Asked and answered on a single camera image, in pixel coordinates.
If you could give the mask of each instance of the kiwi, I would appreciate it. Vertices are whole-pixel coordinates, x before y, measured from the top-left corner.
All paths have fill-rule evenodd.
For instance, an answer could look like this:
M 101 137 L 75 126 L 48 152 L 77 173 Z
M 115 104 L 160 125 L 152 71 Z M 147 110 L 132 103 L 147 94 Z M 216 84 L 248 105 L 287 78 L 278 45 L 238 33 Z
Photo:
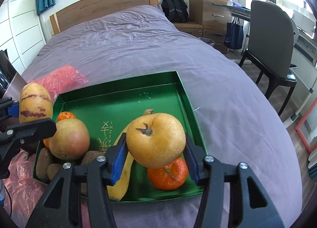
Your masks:
M 50 164 L 54 163 L 54 157 L 48 148 L 44 147 L 41 149 L 37 158 L 35 173 L 37 178 L 45 183 L 48 183 L 49 177 L 47 176 L 47 168 Z
M 100 151 L 94 151 L 94 150 L 90 150 L 86 153 L 86 155 L 84 156 L 83 160 L 81 161 L 81 164 L 88 164 L 90 163 L 92 160 L 96 159 L 99 156 L 103 156 L 105 153 L 100 152 Z M 87 184 L 86 183 L 82 183 L 81 184 L 81 193 L 82 195 L 87 196 Z
M 61 169 L 63 165 L 62 164 L 50 164 L 47 167 L 47 176 L 50 180 L 53 180 L 54 176 L 57 174 L 57 172 Z

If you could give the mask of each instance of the pink frame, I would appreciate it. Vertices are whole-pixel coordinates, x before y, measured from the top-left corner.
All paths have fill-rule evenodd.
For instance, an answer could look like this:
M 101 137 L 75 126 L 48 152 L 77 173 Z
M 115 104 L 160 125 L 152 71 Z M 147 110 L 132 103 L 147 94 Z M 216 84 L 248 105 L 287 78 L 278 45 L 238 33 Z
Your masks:
M 308 116 L 310 115 L 310 113 L 313 111 L 315 105 L 317 105 L 317 98 L 315 99 L 315 101 L 313 102 L 313 104 L 310 106 L 308 112 L 302 117 L 302 119 L 298 122 L 298 124 L 295 126 L 295 130 L 297 131 L 298 135 L 300 136 L 300 138 L 302 139 L 308 153 L 310 154 L 315 148 L 317 148 L 317 143 L 315 145 L 313 145 L 313 147 L 310 147 L 310 145 L 308 144 L 304 134 L 302 133 L 300 126 L 302 126 L 305 122 L 305 120 L 308 118 Z

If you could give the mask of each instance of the purple bedsheet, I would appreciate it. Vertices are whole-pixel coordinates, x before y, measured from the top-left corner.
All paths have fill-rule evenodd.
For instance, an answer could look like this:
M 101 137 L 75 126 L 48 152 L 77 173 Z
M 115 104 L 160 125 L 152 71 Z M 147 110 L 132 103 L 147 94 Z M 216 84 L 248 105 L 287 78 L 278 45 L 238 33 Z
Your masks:
M 177 70 L 207 151 L 224 163 L 247 162 L 286 227 L 302 207 L 302 182 L 292 141 L 276 111 L 234 62 L 179 32 L 159 7 L 140 6 L 76 25 L 52 39 L 25 70 L 26 80 L 72 65 L 90 84 Z M 193 227 L 200 196 L 113 204 L 118 227 Z M 228 219 L 226 187 L 222 226 Z

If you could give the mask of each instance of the chair leg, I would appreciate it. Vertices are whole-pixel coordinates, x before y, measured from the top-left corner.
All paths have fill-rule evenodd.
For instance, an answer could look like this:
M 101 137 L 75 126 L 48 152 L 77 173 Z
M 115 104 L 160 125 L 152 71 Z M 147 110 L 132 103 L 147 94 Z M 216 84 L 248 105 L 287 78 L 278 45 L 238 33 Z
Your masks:
M 286 98 L 285 98 L 285 101 L 284 101 L 284 103 L 283 103 L 283 105 L 282 105 L 280 111 L 278 112 L 278 115 L 279 115 L 279 116 L 280 116 L 280 115 L 282 114 L 282 112 L 284 111 L 284 109 L 285 109 L 285 107 L 286 107 L 286 105 L 287 105 L 289 99 L 291 98 L 291 95 L 292 95 L 294 89 L 295 89 L 295 87 L 290 87 L 290 88 L 289 88 L 289 91 L 288 91 L 288 94 L 287 94 L 287 96 L 286 96 Z
M 276 82 L 275 79 L 269 79 L 268 88 L 264 94 L 266 99 L 269 99 L 269 97 L 271 96 L 271 94 L 273 93 L 273 91 L 276 89 L 277 86 L 278 86 L 278 83 Z
M 242 56 L 242 58 L 241 58 L 241 60 L 240 60 L 240 63 L 239 63 L 239 66 L 240 66 L 240 67 L 242 67 L 242 65 L 243 65 L 243 63 L 244 63 L 244 61 L 245 61 L 245 58 L 247 58 L 247 57 L 245 56 L 245 54 L 243 54 L 243 56 Z
M 259 81 L 261 80 L 262 75 L 263 75 L 263 72 L 261 71 L 260 74 L 259 74 L 258 79 L 256 80 L 256 84 L 259 84 Z

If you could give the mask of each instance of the green tray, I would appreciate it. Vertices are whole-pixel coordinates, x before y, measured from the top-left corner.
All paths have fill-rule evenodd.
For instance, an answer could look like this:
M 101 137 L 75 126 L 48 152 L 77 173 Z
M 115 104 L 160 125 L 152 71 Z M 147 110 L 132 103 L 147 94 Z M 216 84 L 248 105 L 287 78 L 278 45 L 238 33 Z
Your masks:
M 106 151 L 126 125 L 149 108 L 153 108 L 155 113 L 164 112 L 175 116 L 194 143 L 206 152 L 194 111 L 177 71 L 110 81 L 63 93 L 54 103 L 53 120 L 60 112 L 74 113 L 88 128 L 89 150 Z M 35 157 L 33 178 L 37 181 L 35 166 L 43 147 L 40 142 Z M 189 175 L 176 190 L 158 190 L 148 180 L 146 168 L 134 161 L 129 188 L 122 202 L 172 200 L 201 192 L 202 187 L 196 186 Z

